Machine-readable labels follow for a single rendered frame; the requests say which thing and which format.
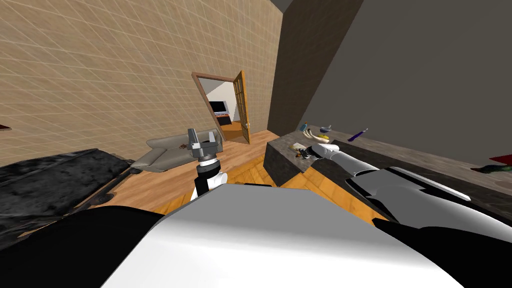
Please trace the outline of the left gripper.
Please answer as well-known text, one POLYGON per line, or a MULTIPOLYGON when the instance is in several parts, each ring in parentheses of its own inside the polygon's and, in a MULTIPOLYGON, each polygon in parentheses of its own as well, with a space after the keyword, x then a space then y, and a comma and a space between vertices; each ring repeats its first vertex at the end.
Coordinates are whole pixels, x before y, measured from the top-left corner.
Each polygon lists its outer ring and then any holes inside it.
POLYGON ((188 133, 188 149, 190 155, 198 159, 200 162, 212 160, 217 154, 223 151, 223 144, 219 142, 219 133, 217 130, 208 132, 208 142, 199 143, 197 133, 194 128, 189 128, 188 133))

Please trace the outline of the beige curved object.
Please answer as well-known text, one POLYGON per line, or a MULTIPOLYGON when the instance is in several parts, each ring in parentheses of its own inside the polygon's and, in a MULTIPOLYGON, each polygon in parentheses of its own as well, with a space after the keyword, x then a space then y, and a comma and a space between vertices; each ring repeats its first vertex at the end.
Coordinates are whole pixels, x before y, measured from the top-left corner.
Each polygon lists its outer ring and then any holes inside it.
POLYGON ((328 144, 330 141, 328 137, 325 138, 325 136, 320 137, 320 136, 313 135, 311 129, 305 129, 302 133, 303 133, 304 137, 306 137, 307 139, 311 139, 320 144, 328 144))

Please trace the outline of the beige sofa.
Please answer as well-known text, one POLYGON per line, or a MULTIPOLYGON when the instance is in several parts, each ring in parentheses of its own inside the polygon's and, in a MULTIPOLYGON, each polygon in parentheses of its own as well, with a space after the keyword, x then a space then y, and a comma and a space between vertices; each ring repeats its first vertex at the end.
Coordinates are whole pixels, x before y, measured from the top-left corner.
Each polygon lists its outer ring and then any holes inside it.
MULTIPOLYGON (((209 142, 209 131, 218 130, 210 129, 196 132, 199 143, 209 142)), ((219 131, 218 142, 223 143, 223 138, 219 131)), ((146 144, 151 150, 132 163, 130 167, 134 173, 139 173, 140 171, 162 173, 197 160, 199 163, 197 166, 199 174, 209 171, 218 172, 220 170, 220 162, 217 158, 206 161, 199 161, 197 158, 193 158, 188 143, 188 134, 147 140, 146 144)))

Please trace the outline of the black television on stand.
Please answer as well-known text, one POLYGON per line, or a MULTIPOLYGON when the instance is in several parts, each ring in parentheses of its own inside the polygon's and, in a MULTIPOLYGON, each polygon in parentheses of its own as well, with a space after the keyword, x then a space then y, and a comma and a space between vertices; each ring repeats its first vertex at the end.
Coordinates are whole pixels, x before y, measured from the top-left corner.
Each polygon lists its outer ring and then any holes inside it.
POLYGON ((220 126, 231 125, 232 120, 226 101, 209 101, 209 105, 220 126))

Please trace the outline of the brown wooden door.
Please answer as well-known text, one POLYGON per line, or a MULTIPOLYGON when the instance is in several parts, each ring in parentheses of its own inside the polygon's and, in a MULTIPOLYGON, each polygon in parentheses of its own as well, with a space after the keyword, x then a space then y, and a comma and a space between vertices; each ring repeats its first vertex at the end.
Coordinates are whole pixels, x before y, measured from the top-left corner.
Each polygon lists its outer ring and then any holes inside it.
POLYGON ((247 93, 245 90, 245 73, 243 70, 239 72, 233 81, 233 88, 240 118, 241 131, 243 138, 248 144, 251 143, 250 123, 248 120, 247 93))

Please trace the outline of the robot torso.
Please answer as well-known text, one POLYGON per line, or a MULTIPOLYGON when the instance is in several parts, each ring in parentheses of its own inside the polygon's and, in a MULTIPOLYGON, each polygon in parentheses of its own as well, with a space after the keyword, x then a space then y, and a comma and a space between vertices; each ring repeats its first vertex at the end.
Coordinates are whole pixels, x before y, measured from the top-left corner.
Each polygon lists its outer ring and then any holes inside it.
POLYGON ((223 184, 163 217, 101 288, 463 288, 310 190, 223 184))

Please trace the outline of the black bed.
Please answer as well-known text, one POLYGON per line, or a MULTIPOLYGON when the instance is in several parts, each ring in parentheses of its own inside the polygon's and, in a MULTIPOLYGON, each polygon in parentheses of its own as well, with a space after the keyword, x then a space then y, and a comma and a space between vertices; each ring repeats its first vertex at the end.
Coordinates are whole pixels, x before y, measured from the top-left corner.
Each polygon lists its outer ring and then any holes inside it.
POLYGON ((0 166, 0 251, 67 215, 110 201, 132 163, 92 148, 0 166))

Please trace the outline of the dark green object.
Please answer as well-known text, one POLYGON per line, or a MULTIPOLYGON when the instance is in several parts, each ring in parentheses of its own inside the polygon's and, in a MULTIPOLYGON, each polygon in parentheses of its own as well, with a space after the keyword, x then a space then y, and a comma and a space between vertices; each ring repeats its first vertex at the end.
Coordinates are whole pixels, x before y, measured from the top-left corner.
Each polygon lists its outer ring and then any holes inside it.
POLYGON ((475 172, 478 172, 478 173, 491 174, 491 173, 496 173, 496 172, 512 172, 512 165, 509 165, 509 164, 502 164, 502 165, 490 164, 490 165, 485 165, 485 166, 482 166, 482 167, 470 168, 470 169, 472 171, 475 171, 475 172))

